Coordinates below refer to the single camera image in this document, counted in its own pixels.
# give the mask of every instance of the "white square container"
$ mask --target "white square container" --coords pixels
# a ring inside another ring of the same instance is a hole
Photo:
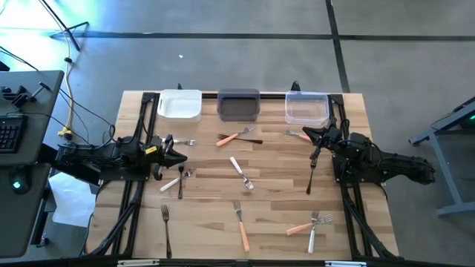
[[[201,98],[200,90],[163,90],[158,100],[158,115],[171,122],[199,122]]]

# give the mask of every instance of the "desk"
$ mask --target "desk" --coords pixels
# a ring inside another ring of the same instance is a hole
[[[117,116],[117,136],[132,135],[137,123],[140,91],[126,91]],[[344,94],[350,131],[371,136],[361,94]],[[331,154],[323,150],[313,177],[312,193],[305,194],[313,147],[299,138],[280,131],[301,132],[301,125],[284,121],[283,100],[261,100],[257,127],[246,138],[259,138],[262,145],[234,140],[216,148],[217,134],[233,134],[247,123],[221,122],[216,100],[204,99],[199,123],[164,122],[159,117],[155,134],[174,134],[175,139],[196,139],[194,147],[175,145],[189,157],[188,168],[196,174],[184,182],[183,200],[177,199],[178,187],[161,193],[160,187],[178,177],[177,167],[164,172],[162,181],[151,176],[145,184],[133,257],[166,257],[165,225],[160,205],[170,210],[171,250],[173,258],[188,259],[259,259],[259,260],[343,260],[350,259],[340,188],[333,181]],[[232,167],[234,156],[255,186],[248,191]],[[88,250],[96,248],[117,221],[124,182],[111,182],[97,199],[90,225]],[[367,221],[386,245],[398,254],[387,202],[376,185],[361,185]],[[243,221],[251,251],[245,253],[238,219],[232,200],[240,200]],[[315,227],[315,252],[306,253],[309,230],[288,237],[285,231],[309,222],[311,211],[333,214],[328,225]],[[361,232],[356,225],[358,247],[363,251]],[[127,237],[122,236],[122,248]]]

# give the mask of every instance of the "stainless steel fork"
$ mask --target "stainless steel fork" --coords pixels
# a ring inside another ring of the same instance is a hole
[[[243,239],[244,251],[249,252],[249,241],[247,240],[246,230],[244,230],[243,218],[241,217],[240,203],[239,201],[234,201],[233,204],[235,206],[237,218],[239,219],[240,235]]]
[[[162,208],[163,222],[165,222],[165,229],[166,229],[166,258],[171,259],[170,238],[168,237],[168,220],[170,219],[170,216],[168,214],[167,205],[162,205],[161,208]]]

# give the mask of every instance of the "black desk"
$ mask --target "black desk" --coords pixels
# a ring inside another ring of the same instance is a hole
[[[50,168],[47,163],[32,166],[31,188],[18,195],[9,184],[10,167],[0,167],[0,258],[26,252]]]
[[[38,83],[44,82],[51,90],[41,91],[36,96],[36,102],[25,103],[22,110],[51,115],[64,75],[65,73],[60,70],[0,72],[0,85],[11,88],[12,92],[16,92],[19,86],[23,85],[33,93],[39,88]],[[0,114],[12,111],[15,109],[10,102],[0,96]],[[32,165],[36,162],[50,118],[41,114],[26,114],[26,116],[28,116],[27,127],[17,153],[0,154],[0,166]]]
[[[0,85],[13,93],[22,85],[33,93],[39,82],[45,83],[50,90],[42,90],[36,102],[25,103],[22,110],[51,115],[64,75],[60,70],[1,72]],[[15,109],[10,102],[0,96],[0,114],[12,111]],[[51,168],[47,163],[36,163],[50,118],[41,114],[25,116],[28,121],[17,153],[0,154],[0,258],[20,257],[26,252]],[[13,165],[31,165],[31,187],[26,194],[18,195],[11,189],[9,173]]]

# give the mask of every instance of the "white-handled knife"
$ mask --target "white-handled knife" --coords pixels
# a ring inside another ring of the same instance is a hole
[[[169,182],[168,184],[162,186],[162,187],[160,188],[160,192],[165,192],[165,191],[167,191],[170,187],[172,187],[173,185],[176,185],[176,184],[180,181],[180,179],[185,179],[185,178],[190,177],[190,176],[193,174],[193,172],[194,172],[194,169],[189,169],[189,170],[187,170],[187,171],[183,174],[183,176],[178,177],[178,178],[176,178],[176,179],[173,179],[173,180],[172,180],[171,182]]]

